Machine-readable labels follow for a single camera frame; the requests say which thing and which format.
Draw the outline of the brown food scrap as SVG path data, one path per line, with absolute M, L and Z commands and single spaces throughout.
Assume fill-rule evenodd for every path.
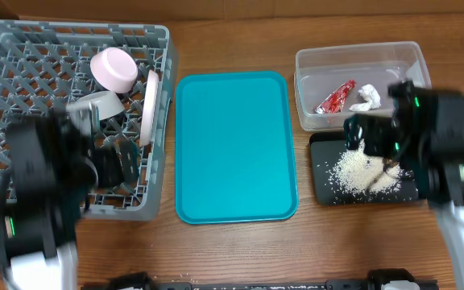
M 385 159 L 383 161 L 383 169 L 388 170 L 389 168 L 394 168 L 396 165 L 398 165 L 399 162 L 391 159 Z

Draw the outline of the white tissue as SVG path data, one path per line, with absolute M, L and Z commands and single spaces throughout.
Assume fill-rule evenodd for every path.
M 350 106 L 350 111 L 366 112 L 378 109 L 381 106 L 381 97 L 373 85 L 367 84 L 362 86 L 358 90 L 358 94 L 362 97 L 364 102 L 353 104 Z

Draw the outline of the white rice pile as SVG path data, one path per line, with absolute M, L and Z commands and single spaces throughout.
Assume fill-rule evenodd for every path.
M 357 150 L 341 153 L 336 164 L 329 168 L 327 185 L 335 193 L 351 197 L 368 197 L 396 193 L 401 186 L 400 178 L 406 175 L 398 165 L 383 169 L 384 158 L 364 153 L 362 140 Z

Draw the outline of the grey small bowl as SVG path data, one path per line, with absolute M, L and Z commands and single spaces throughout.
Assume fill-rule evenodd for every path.
M 67 110 L 77 110 L 87 107 L 89 104 L 97 107 L 99 120 L 106 120 L 119 115 L 125 110 L 118 95 L 112 91 L 100 91 L 79 98 L 66 105 Z

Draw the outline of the red snack wrapper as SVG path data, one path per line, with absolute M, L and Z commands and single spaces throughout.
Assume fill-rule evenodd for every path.
M 317 114 L 335 114 L 341 112 L 350 91 L 355 87 L 356 81 L 350 79 L 333 91 L 316 109 Z

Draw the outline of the pink bowl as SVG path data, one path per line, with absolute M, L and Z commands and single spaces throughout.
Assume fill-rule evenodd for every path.
M 120 48 L 106 48 L 90 61 L 93 78 L 105 89 L 127 93 L 138 76 L 135 60 Z

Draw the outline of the large white plate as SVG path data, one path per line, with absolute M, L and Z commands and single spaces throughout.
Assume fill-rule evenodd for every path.
M 159 88 L 159 75 L 150 70 L 147 75 L 147 83 L 143 99 L 143 113 L 139 134 L 139 146 L 145 147 L 151 141 L 153 121 L 155 115 L 156 95 Z

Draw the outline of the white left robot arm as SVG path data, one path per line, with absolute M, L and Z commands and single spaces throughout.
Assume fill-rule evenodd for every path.
M 6 128 L 0 182 L 0 275 L 9 289 L 77 288 L 76 225 L 89 193 L 139 178 L 134 143 L 97 147 L 92 103 L 25 116 Z

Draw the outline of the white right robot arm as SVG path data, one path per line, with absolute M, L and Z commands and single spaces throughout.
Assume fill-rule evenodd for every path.
M 464 95 L 411 81 L 389 85 L 390 117 L 354 114 L 344 122 L 346 147 L 398 164 L 413 174 L 418 196 L 434 211 L 464 289 Z

